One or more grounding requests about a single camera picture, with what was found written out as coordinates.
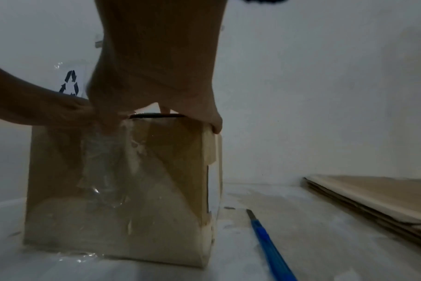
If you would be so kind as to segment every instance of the cardboard box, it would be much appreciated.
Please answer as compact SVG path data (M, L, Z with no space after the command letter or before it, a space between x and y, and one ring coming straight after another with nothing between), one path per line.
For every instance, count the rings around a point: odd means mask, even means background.
M82 132L33 128L24 244L204 267L222 192L221 137L186 117L127 122L115 205L80 187L89 163Z

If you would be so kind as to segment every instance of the floor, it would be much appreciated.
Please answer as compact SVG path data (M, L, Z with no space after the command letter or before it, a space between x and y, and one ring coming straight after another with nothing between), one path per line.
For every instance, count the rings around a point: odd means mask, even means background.
M236 184L225 185L206 270L23 249L24 202L0 204L0 281L273 281L246 208L299 281L421 281L420 247L305 188Z

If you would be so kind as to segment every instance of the white floor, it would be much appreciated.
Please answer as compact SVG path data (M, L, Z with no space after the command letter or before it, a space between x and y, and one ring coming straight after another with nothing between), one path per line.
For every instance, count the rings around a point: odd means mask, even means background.
M14 203L0 205L0 281L272 281L246 208L300 281L421 280L420 247L301 187L225 185L206 270L22 249Z

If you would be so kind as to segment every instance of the recycling symbol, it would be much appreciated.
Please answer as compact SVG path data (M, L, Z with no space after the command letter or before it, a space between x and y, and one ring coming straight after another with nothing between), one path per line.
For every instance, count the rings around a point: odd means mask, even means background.
M61 89L59 89L59 92L65 92L65 94L69 94L71 96L78 96L80 89L78 88L78 82L76 82L76 77L77 76L75 71L69 70L66 74L66 79L64 79L65 83L61 85Z

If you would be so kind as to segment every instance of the blue utility knife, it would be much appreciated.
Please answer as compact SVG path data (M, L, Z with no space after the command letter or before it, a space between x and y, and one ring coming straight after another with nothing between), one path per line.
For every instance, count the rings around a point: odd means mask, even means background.
M291 269L285 263L285 260L280 255L277 248L272 243L271 238L266 232L265 228L261 225L260 221L255 217L254 213L247 209L249 218L251 219L252 228L257 235L258 241L266 255L267 263L272 271L276 281L297 281Z

